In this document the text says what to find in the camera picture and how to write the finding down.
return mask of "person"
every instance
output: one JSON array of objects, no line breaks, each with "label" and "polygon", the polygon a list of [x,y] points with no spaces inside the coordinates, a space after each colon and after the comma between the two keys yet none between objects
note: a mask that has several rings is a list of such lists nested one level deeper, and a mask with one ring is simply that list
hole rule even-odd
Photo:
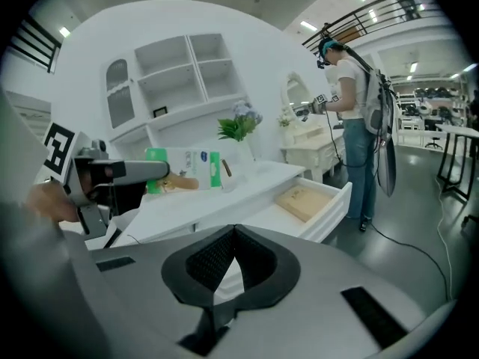
[{"label": "person", "polygon": [[348,54],[347,47],[326,37],[320,41],[319,53],[338,71],[341,99],[326,103],[327,111],[340,112],[344,124],[344,145],[348,180],[353,184],[348,218],[357,219],[360,230],[374,216],[376,183],[374,181],[374,149],[376,136],[366,130],[359,104],[366,102],[366,72]]}]

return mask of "white wall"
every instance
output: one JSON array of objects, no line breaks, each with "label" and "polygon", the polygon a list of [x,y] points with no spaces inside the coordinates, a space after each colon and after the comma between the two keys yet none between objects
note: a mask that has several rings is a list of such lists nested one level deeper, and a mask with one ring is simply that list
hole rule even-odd
[{"label": "white wall", "polygon": [[[249,99],[264,117],[257,130],[263,158],[281,160],[276,121],[281,82],[288,73],[297,72],[317,96],[329,91],[324,72],[317,69],[316,58],[308,50],[277,28],[239,11],[199,1],[140,1],[109,8],[83,22],[64,40],[58,57],[52,119],[106,140],[103,124],[107,119],[100,107],[101,65],[148,43],[209,32],[222,33]],[[194,134],[194,123],[190,123],[188,132]]]},{"label": "white wall", "polygon": [[51,102],[55,75],[13,53],[1,59],[0,85],[8,92]]}]

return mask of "railing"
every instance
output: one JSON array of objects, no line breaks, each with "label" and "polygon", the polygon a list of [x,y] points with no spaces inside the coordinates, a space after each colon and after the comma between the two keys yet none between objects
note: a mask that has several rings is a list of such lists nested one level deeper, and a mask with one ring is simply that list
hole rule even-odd
[{"label": "railing", "polygon": [[11,38],[10,47],[43,65],[50,73],[61,43],[31,16],[27,16]]},{"label": "railing", "polygon": [[302,45],[316,55],[318,44],[325,36],[348,43],[402,22],[438,16],[443,13],[434,0],[376,0],[331,24],[325,23]]}]

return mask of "vase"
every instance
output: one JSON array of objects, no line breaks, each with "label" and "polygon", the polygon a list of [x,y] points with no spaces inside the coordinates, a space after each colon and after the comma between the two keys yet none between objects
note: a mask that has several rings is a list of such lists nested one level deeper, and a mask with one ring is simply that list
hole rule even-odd
[{"label": "vase", "polygon": [[256,164],[246,140],[238,142],[238,157],[242,175],[250,180],[256,175]]},{"label": "vase", "polygon": [[291,147],[294,145],[293,133],[288,126],[281,128],[281,143],[284,147]]}]

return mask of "white vanity table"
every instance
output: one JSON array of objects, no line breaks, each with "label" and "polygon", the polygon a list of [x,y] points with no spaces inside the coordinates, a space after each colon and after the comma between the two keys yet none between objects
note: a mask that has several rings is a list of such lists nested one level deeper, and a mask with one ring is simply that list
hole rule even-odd
[{"label": "white vanity table", "polygon": [[[344,129],[333,129],[338,154],[344,160]],[[323,182],[323,174],[333,174],[334,166],[339,163],[329,129],[307,141],[281,148],[286,154],[288,164],[301,165],[311,171],[313,181]]]}]

